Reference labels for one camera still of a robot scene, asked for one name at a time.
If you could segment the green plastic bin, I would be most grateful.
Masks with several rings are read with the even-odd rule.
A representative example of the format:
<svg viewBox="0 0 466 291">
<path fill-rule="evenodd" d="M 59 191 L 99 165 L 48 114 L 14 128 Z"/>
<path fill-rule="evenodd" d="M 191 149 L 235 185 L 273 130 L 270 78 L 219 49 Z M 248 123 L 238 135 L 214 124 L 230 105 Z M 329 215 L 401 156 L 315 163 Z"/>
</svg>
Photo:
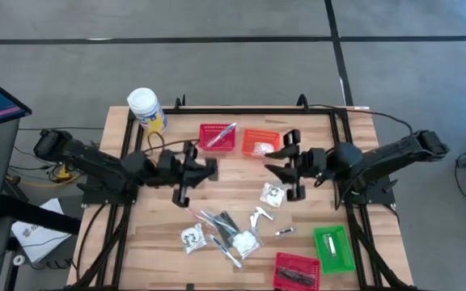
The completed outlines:
<svg viewBox="0 0 466 291">
<path fill-rule="evenodd" d="M 332 234 L 337 251 L 336 257 L 331 257 L 324 244 L 323 235 Z M 350 248 L 344 226 L 326 226 L 315 228 L 313 236 L 320 268 L 324 274 L 352 272 L 355 270 L 354 257 Z"/>
</svg>

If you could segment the bagged toothbrush teal grip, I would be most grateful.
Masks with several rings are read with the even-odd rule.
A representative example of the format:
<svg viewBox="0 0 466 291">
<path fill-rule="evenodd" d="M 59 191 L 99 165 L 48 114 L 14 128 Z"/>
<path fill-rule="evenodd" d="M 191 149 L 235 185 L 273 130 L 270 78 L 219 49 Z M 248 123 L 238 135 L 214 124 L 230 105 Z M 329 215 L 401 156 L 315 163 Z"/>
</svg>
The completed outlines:
<svg viewBox="0 0 466 291">
<path fill-rule="evenodd" d="M 216 144 L 218 141 L 222 140 L 230 131 L 232 131 L 233 129 L 235 129 L 236 127 L 236 123 L 233 123 L 233 124 L 229 124 L 224 130 L 222 130 L 219 135 L 217 135 L 216 137 L 214 137 L 213 139 L 211 139 L 207 146 L 208 147 L 211 147 L 213 146 L 214 144 Z"/>
<path fill-rule="evenodd" d="M 223 226 L 229 227 L 230 225 L 219 215 L 215 216 L 211 212 L 201 209 L 200 214 L 203 215 L 208 221 L 211 221 L 216 227 Z"/>
</svg>

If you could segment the bagged white cotton balls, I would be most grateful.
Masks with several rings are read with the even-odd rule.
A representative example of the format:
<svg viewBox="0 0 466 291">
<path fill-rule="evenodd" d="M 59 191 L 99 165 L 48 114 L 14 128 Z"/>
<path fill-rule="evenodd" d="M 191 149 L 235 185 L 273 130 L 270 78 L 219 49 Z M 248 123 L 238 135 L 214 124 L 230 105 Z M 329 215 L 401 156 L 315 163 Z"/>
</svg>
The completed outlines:
<svg viewBox="0 0 466 291">
<path fill-rule="evenodd" d="M 237 250 L 241 259 L 246 259 L 262 246 L 258 237 L 248 230 L 235 234 L 231 239 L 231 244 Z"/>
</svg>

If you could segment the white paper sheets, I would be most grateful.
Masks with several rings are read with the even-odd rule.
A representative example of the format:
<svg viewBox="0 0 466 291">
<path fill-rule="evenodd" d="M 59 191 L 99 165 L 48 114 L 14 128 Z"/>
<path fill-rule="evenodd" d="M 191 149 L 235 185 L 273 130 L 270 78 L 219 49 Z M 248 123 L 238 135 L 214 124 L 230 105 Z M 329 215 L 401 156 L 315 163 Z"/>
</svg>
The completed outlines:
<svg viewBox="0 0 466 291">
<path fill-rule="evenodd" d="M 47 200 L 39 207 L 64 214 L 58 198 Z M 22 247 L 23 253 L 32 264 L 39 263 L 61 243 L 72 236 L 72 234 L 46 229 L 42 226 L 21 221 L 15 221 L 11 226 L 11 231 Z"/>
</svg>

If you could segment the bagged toothbrush red handle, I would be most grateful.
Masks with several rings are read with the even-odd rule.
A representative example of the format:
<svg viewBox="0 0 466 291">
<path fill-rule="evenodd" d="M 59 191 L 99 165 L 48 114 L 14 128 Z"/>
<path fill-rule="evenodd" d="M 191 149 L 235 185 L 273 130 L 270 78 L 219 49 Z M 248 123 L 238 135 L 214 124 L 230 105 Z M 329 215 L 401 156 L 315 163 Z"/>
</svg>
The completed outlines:
<svg viewBox="0 0 466 291">
<path fill-rule="evenodd" d="M 197 221 L 205 223 L 210 229 L 215 229 L 216 225 L 214 224 L 214 221 L 206 216 L 205 214 L 202 214 L 200 212 L 197 212 L 193 210 L 192 208 L 187 208 L 186 211 Z"/>
</svg>

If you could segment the black cart leg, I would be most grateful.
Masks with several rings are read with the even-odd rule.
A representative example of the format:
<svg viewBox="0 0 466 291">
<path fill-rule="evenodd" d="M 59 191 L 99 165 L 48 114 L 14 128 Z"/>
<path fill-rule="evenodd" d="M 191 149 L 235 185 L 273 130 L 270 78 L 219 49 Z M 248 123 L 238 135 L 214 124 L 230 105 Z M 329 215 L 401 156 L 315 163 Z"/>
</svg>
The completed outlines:
<svg viewBox="0 0 466 291">
<path fill-rule="evenodd" d="M 23 202 L 12 196 L 0 196 L 0 217 L 42 226 L 66 234 L 78 234 L 81 221 L 39 206 Z"/>
</svg>

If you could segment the orange mesh basket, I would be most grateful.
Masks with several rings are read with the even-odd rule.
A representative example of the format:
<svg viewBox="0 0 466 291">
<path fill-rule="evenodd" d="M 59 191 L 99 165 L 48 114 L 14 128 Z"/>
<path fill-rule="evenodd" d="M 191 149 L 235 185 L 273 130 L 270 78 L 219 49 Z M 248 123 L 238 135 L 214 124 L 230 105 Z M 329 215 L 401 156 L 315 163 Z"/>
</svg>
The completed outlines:
<svg viewBox="0 0 466 291">
<path fill-rule="evenodd" d="M 275 147 L 275 151 L 279 151 L 281 143 L 281 135 L 278 132 L 267 131 L 261 129 L 245 129 L 242 139 L 241 152 L 243 155 L 248 157 L 264 157 L 264 156 L 252 156 L 253 143 L 256 141 L 272 143 Z"/>
</svg>

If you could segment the black aluminium rig frame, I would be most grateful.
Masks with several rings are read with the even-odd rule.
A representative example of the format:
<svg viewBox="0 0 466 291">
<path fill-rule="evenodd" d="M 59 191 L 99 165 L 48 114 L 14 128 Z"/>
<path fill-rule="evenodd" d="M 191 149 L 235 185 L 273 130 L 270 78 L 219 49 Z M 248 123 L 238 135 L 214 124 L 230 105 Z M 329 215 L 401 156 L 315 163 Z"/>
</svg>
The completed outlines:
<svg viewBox="0 0 466 291">
<path fill-rule="evenodd" d="M 370 115 L 351 112 L 345 119 L 331 120 L 316 106 L 183 106 L 166 111 L 168 127 L 164 137 L 178 150 L 183 140 L 198 135 L 203 123 L 236 123 L 239 130 L 263 129 L 286 133 L 298 129 L 302 147 L 330 148 L 335 140 L 351 140 L 362 150 L 379 144 Z M 249 217 L 260 204 L 264 184 L 273 178 L 260 158 L 245 157 L 241 150 L 218 154 L 218 181 L 205 181 L 189 192 L 189 208 L 228 212 L 240 228 L 248 228 Z M 324 183 L 315 188 L 306 181 L 306 197 L 286 202 L 274 210 L 274 220 L 261 220 L 261 248 L 254 251 L 238 269 L 229 258 L 209 243 L 186 255 L 180 232 L 195 222 L 186 211 L 172 203 L 170 188 L 144 188 L 138 193 L 128 225 L 125 249 L 112 252 L 99 285 L 110 285 L 116 266 L 121 267 L 120 287 L 131 289 L 270 290 L 273 287 L 274 260 L 278 252 L 315 257 L 313 231 L 321 226 L 345 226 L 345 210 L 334 204 L 334 187 Z M 294 227 L 283 237 L 275 233 Z"/>
</svg>

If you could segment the Lysol wipes canister yellow label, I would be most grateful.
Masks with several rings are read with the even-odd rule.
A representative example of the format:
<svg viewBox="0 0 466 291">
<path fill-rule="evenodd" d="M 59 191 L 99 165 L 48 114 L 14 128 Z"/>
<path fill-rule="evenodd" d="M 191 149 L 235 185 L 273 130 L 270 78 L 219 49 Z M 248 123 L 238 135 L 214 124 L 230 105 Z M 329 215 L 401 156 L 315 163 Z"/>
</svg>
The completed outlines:
<svg viewBox="0 0 466 291">
<path fill-rule="evenodd" d="M 127 97 L 129 109 L 147 133 L 162 134 L 167 127 L 167 119 L 157 95 L 146 87 L 132 91 Z"/>
</svg>

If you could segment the large red mesh basket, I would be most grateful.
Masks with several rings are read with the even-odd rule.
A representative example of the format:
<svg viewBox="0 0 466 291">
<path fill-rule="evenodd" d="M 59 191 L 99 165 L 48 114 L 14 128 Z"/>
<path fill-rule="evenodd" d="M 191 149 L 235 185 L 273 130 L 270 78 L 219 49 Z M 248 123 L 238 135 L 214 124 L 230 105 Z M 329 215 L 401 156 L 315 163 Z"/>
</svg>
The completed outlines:
<svg viewBox="0 0 466 291">
<path fill-rule="evenodd" d="M 315 285 L 298 285 L 292 281 L 279 278 L 277 276 L 278 267 L 293 269 L 313 276 L 316 280 Z M 273 287 L 283 291 L 320 291 L 320 261 L 300 255 L 278 252 L 274 263 Z"/>
</svg>

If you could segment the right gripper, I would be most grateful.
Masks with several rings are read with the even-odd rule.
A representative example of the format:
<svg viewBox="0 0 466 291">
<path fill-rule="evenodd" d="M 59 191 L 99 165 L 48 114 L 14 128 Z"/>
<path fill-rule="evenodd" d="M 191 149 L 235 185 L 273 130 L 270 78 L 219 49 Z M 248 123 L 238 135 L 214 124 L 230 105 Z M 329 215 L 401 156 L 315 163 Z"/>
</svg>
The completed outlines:
<svg viewBox="0 0 466 291">
<path fill-rule="evenodd" d="M 292 129 L 284 135 L 284 146 L 277 152 L 265 154 L 266 158 L 285 159 L 289 162 L 285 167 L 265 164 L 265 168 L 273 173 L 282 183 L 291 184 L 291 190 L 287 192 L 288 201 L 305 199 L 304 187 L 300 184 L 303 173 L 303 156 L 300 151 L 301 133 L 298 129 Z"/>
</svg>

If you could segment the bagged black comb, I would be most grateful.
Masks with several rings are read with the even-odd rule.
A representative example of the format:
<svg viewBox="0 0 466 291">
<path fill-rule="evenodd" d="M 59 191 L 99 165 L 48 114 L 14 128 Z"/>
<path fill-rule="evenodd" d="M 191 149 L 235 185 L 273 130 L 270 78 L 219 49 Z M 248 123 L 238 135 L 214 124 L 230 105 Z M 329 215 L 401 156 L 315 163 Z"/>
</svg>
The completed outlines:
<svg viewBox="0 0 466 291">
<path fill-rule="evenodd" d="M 277 268 L 277 276 L 279 278 L 292 281 L 298 285 L 314 286 L 316 282 L 313 276 L 284 267 Z"/>
<path fill-rule="evenodd" d="M 233 238 L 236 236 L 236 234 L 234 235 L 229 235 L 228 233 L 224 232 L 223 230 L 219 230 L 218 229 L 218 232 L 220 233 L 220 236 L 226 246 L 226 248 L 231 248 L 232 247 L 232 242 L 233 242 Z"/>
</svg>

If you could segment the small red mesh basket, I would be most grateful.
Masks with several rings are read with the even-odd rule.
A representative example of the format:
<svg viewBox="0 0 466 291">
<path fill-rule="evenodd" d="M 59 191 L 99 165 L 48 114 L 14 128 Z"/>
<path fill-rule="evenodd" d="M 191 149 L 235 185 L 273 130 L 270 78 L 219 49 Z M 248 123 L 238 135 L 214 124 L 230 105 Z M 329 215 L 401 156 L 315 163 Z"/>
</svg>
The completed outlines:
<svg viewBox="0 0 466 291">
<path fill-rule="evenodd" d="M 232 151 L 236 145 L 236 127 L 233 127 L 212 146 L 209 146 L 228 126 L 229 124 L 201 124 L 199 128 L 199 147 L 204 151 Z"/>
</svg>

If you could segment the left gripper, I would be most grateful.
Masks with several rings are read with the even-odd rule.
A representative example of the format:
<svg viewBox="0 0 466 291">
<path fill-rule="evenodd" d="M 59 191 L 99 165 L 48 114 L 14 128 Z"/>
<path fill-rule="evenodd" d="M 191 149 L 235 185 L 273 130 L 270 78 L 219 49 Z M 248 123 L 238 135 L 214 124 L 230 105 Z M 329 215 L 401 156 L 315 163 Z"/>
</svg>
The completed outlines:
<svg viewBox="0 0 466 291">
<path fill-rule="evenodd" d="M 193 172 L 197 170 L 202 173 L 195 179 L 195 188 L 207 179 L 212 182 L 218 181 L 218 162 L 216 158 L 205 158 L 204 165 L 197 165 L 197 149 L 191 141 L 184 142 L 183 154 L 182 162 L 175 158 L 172 162 L 172 173 L 176 176 L 176 182 L 179 184 L 179 188 L 174 191 L 172 202 L 181 208 L 187 208 L 189 198 L 186 192 L 191 184 Z"/>
</svg>

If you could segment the bagged toothbrush blue handle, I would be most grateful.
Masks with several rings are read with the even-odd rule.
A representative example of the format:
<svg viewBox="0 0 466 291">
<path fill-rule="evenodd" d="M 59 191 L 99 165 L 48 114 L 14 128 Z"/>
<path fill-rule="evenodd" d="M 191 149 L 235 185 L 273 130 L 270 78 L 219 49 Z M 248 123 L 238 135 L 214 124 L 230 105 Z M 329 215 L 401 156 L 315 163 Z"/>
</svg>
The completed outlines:
<svg viewBox="0 0 466 291">
<path fill-rule="evenodd" d="M 217 216 L 212 216 L 212 221 L 219 230 L 223 230 L 229 235 L 234 235 L 239 232 L 238 227 L 226 211 L 221 212 Z"/>
</svg>

